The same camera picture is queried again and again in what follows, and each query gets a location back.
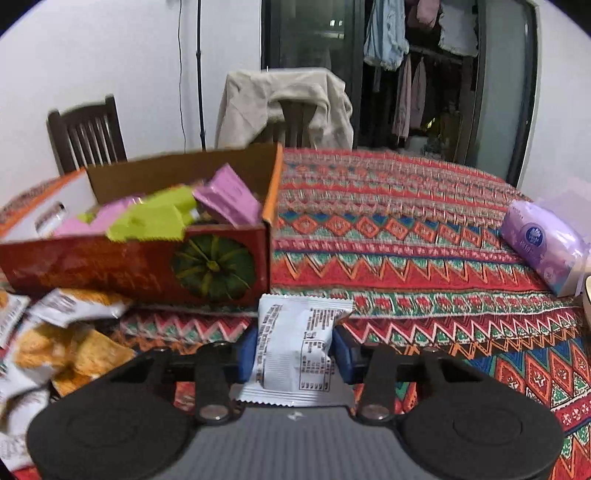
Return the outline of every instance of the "green pumpkin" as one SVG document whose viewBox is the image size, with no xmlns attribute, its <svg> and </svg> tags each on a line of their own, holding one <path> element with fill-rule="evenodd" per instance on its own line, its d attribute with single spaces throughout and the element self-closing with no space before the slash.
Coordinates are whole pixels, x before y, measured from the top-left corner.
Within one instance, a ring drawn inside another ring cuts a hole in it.
<svg viewBox="0 0 591 480">
<path fill-rule="evenodd" d="M 192 236 L 174 253 L 171 266 L 184 288 L 212 302 L 241 299 L 256 281 L 248 248 L 225 236 Z"/>
</svg>

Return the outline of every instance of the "tablecloth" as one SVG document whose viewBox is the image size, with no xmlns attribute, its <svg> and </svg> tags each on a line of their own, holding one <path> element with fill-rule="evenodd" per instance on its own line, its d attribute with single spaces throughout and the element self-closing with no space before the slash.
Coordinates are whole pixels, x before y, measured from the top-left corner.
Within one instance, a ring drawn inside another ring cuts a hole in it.
<svg viewBox="0 0 591 480">
<path fill-rule="evenodd" d="M 553 479 L 591 476 L 591 375 L 583 309 L 557 299 L 503 243 L 504 181 L 464 166 L 364 151 L 286 150 L 274 236 L 275 293 L 354 299 L 360 342 L 400 353 L 436 345 L 555 413 L 565 432 Z M 112 337 L 190 353 L 235 340 L 255 316 L 136 309 Z M 362 387 L 357 387 L 357 394 Z M 398 384 L 398 412 L 417 402 Z M 190 385 L 177 405 L 191 409 Z M 22 478 L 30 475 L 22 472 Z"/>
</svg>

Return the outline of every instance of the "pink snack packet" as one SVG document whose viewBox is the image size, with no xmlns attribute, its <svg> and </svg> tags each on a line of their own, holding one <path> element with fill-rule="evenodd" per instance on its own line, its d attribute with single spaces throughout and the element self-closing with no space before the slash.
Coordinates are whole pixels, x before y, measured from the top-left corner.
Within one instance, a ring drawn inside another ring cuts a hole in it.
<svg viewBox="0 0 591 480">
<path fill-rule="evenodd" d="M 217 220 L 233 226 L 254 225 L 261 221 L 261 204 L 227 163 L 193 196 Z"/>
<path fill-rule="evenodd" d="M 105 233 L 130 205 L 139 202 L 139 197 L 126 197 L 108 203 L 100 208 L 91 223 L 83 222 L 77 217 L 68 218 L 53 231 L 53 236 L 98 235 Z"/>
</svg>

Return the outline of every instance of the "metal bolt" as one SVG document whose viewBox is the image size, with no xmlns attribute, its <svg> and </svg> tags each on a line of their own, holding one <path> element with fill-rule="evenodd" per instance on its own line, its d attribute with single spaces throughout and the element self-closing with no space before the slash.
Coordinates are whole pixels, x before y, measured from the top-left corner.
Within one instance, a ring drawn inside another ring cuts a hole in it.
<svg viewBox="0 0 591 480">
<path fill-rule="evenodd" d="M 224 405 L 209 404 L 199 409 L 199 415 L 205 420 L 220 421 L 229 415 L 230 411 Z"/>
<path fill-rule="evenodd" d="M 383 420 L 390 416 L 390 411 L 382 405 L 371 403 L 361 408 L 361 416 L 368 420 Z"/>
</svg>

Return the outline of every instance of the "patterned tablecloth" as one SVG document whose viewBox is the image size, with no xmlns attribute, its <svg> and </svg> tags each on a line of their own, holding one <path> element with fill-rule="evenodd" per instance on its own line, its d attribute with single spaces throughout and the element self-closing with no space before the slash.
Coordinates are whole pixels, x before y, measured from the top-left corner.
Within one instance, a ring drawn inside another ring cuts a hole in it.
<svg viewBox="0 0 591 480">
<path fill-rule="evenodd" d="M 410 355 L 437 345 L 543 403 L 565 432 L 553 478 L 584 480 L 591 374 L 583 309 L 550 294 L 500 240 L 506 207 L 520 197 L 496 177 L 454 164 L 287 150 L 273 290 L 354 299 L 357 314 L 346 327 L 358 341 Z M 252 318 L 137 309 L 112 336 L 141 350 L 171 345 L 189 353 L 235 340 Z M 178 389 L 181 408 L 191 408 L 190 391 Z M 414 384 L 400 384 L 398 395 L 399 412 L 417 401 Z"/>
</svg>

